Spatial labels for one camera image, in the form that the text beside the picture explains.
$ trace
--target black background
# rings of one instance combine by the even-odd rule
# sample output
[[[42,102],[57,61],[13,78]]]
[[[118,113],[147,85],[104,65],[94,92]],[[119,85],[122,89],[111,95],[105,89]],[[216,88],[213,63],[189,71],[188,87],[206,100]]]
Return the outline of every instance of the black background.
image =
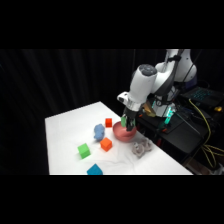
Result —
[[[192,61],[201,49],[192,49]],[[121,115],[133,71],[165,49],[0,50],[0,172],[48,174],[44,119],[98,101]],[[224,91],[224,50],[203,49],[198,78]]]

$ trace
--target green cube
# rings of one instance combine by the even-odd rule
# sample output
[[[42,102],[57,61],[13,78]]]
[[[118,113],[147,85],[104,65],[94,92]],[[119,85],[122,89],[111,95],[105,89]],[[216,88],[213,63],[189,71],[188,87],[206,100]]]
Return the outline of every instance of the green cube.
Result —
[[[122,127],[126,127],[126,118],[125,117],[121,117],[121,126]]]
[[[126,118],[125,117],[121,117],[121,126],[122,127],[126,127]]]
[[[83,144],[83,145],[79,146],[78,150],[79,150],[79,154],[82,157],[82,159],[85,159],[86,157],[88,157],[90,155],[90,150],[89,150],[89,147],[87,146],[87,144]]]

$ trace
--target cable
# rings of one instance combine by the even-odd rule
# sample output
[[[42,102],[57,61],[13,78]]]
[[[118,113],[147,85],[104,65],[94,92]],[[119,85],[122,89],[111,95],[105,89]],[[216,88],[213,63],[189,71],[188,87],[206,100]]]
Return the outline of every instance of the cable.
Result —
[[[190,104],[191,104],[192,106],[194,106],[194,108],[195,108],[195,109],[199,112],[199,114],[203,117],[203,119],[204,119],[204,121],[205,121],[205,123],[206,123],[206,125],[207,125],[207,127],[208,127],[208,131],[209,131],[209,135],[208,135],[207,140],[206,140],[206,141],[204,142],[204,144],[197,150],[197,152],[195,153],[195,155],[198,153],[198,151],[199,151],[200,149],[202,149],[202,151],[204,152],[204,154],[205,154],[205,156],[206,156],[206,158],[207,158],[207,160],[208,160],[210,166],[211,166],[212,168],[215,168],[217,163],[216,163],[216,159],[215,159],[215,156],[214,156],[214,155],[217,155],[217,156],[224,156],[224,155],[223,155],[223,154],[215,153],[215,152],[213,152],[211,149],[215,149],[215,150],[221,151],[221,152],[223,152],[223,153],[224,153],[224,150],[219,149],[219,148],[216,148],[216,147],[214,147],[214,146],[206,145],[207,142],[209,141],[209,139],[211,138],[211,129],[210,129],[210,126],[209,126],[208,121],[206,120],[205,116],[203,115],[203,113],[198,109],[198,107],[197,107],[195,104],[193,104],[193,103],[191,102],[191,99],[189,99],[189,102],[190,102]],[[212,158],[213,158],[213,160],[214,160],[214,166],[212,165],[212,163],[211,163],[211,161],[210,161],[210,159],[209,159],[209,157],[208,157],[208,155],[207,155],[206,152],[211,153]]]
[[[201,51],[199,52],[198,56],[197,56],[197,57],[196,57],[196,59],[194,60],[194,62],[193,62],[193,64],[192,64],[192,66],[190,67],[190,69],[189,69],[189,71],[188,71],[187,75],[185,76],[185,78],[184,78],[183,82],[185,82],[185,80],[186,80],[187,76],[190,74],[191,69],[192,69],[192,68],[193,68],[193,66],[195,65],[195,63],[196,63],[196,61],[198,60],[199,56],[201,55],[201,52],[202,52],[202,51],[203,51],[203,49],[201,49]]]
[[[204,137],[200,134],[200,132],[198,130],[196,130],[192,125],[190,125],[183,117],[181,117],[178,113],[174,112],[181,120],[183,120],[189,127],[191,127],[195,132],[197,132],[202,139],[204,139]]]

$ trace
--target green light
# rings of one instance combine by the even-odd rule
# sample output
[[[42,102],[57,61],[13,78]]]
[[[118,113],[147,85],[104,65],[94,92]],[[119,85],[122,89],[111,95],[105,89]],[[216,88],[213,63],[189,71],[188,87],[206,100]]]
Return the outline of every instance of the green light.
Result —
[[[170,123],[170,119],[171,119],[171,117],[167,117],[166,120],[165,120],[165,124],[169,124]]]
[[[173,111],[171,110],[171,107],[170,107],[169,110],[168,110],[168,113],[167,113],[167,118],[165,120],[165,124],[169,124],[170,123],[172,115],[173,115]]]
[[[152,108],[154,107],[155,103],[156,103],[156,101],[153,102],[153,104],[152,104]]]
[[[171,107],[170,107],[166,116],[167,117],[172,117],[172,113],[173,113],[173,111],[171,111]]]

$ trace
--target wire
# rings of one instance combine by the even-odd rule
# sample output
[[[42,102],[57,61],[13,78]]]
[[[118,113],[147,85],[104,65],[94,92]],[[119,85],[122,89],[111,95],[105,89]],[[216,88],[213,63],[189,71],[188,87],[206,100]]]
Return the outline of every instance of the wire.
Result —
[[[195,132],[197,132],[201,138],[204,139],[204,137],[200,134],[200,132],[198,130],[196,130],[196,128],[194,128],[192,125],[190,125],[183,117],[181,117],[178,113],[175,112],[175,114],[181,119],[183,120],[188,126],[190,126]]]
[[[216,159],[215,159],[215,156],[214,156],[214,155],[217,155],[217,156],[224,156],[224,155],[223,155],[223,154],[215,153],[215,152],[213,152],[211,149],[215,149],[215,150],[221,151],[221,152],[223,152],[223,153],[224,153],[224,150],[219,149],[219,148],[216,148],[216,147],[214,147],[214,146],[206,145],[207,142],[209,141],[209,139],[211,138],[211,129],[210,129],[210,126],[209,126],[208,121],[206,120],[205,116],[203,115],[203,113],[198,109],[198,107],[197,107],[195,104],[193,104],[193,103],[191,102],[191,99],[189,99],[189,102],[190,102],[190,104],[191,104],[192,106],[194,106],[194,108],[195,108],[195,109],[199,112],[199,114],[203,117],[203,119],[204,119],[204,121],[205,121],[205,123],[206,123],[206,125],[207,125],[207,127],[208,127],[208,131],[209,131],[207,140],[206,140],[206,141],[204,142],[204,144],[197,150],[197,152],[195,153],[195,155],[198,153],[198,151],[199,151],[200,149],[202,149],[202,151],[204,152],[204,154],[205,154],[205,156],[206,156],[206,158],[207,158],[207,160],[208,160],[210,166],[211,166],[212,168],[215,168],[217,163],[216,163]],[[211,161],[210,161],[210,159],[209,159],[209,157],[208,157],[208,154],[207,154],[206,152],[209,152],[209,153],[211,154],[211,156],[212,156],[212,158],[213,158],[213,160],[214,160],[214,165],[212,165],[212,163],[211,163]]]

